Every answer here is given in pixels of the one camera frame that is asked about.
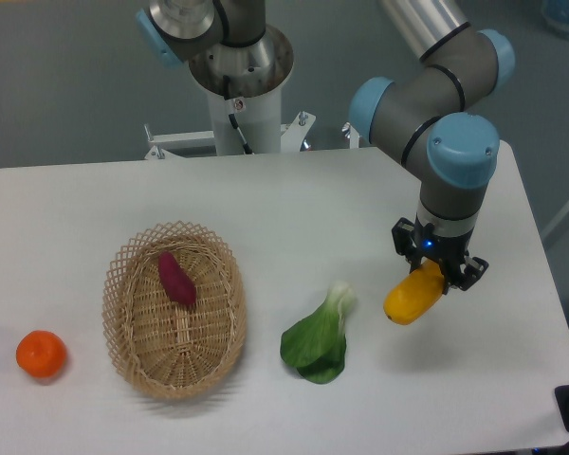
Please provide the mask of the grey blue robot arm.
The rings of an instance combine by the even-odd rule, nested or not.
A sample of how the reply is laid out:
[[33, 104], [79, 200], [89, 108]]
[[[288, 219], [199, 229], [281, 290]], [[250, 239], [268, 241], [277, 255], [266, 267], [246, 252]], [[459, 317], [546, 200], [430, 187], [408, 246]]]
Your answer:
[[[500, 148], [495, 127], [468, 109], [510, 78], [515, 54], [499, 32], [474, 29], [453, 1], [382, 7], [423, 68], [405, 83], [365, 82], [348, 119], [421, 183], [415, 218], [393, 227], [396, 252], [412, 268], [434, 261], [446, 288], [466, 290], [488, 267], [468, 244]], [[280, 91], [294, 56], [267, 23], [264, 2], [152, 1], [136, 20], [160, 61], [187, 64], [208, 95], [220, 155], [282, 150]]]

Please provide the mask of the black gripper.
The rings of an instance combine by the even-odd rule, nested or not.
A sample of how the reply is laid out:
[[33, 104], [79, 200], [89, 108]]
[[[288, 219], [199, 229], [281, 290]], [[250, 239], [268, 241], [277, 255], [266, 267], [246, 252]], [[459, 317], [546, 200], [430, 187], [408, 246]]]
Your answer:
[[467, 291], [488, 269], [486, 260], [466, 257], [470, 232], [455, 237], [439, 236], [432, 223], [422, 225], [418, 218], [412, 223], [402, 217], [393, 226], [392, 235], [395, 252], [409, 264], [410, 273], [427, 258], [442, 265], [442, 274], [449, 274], [449, 287]]

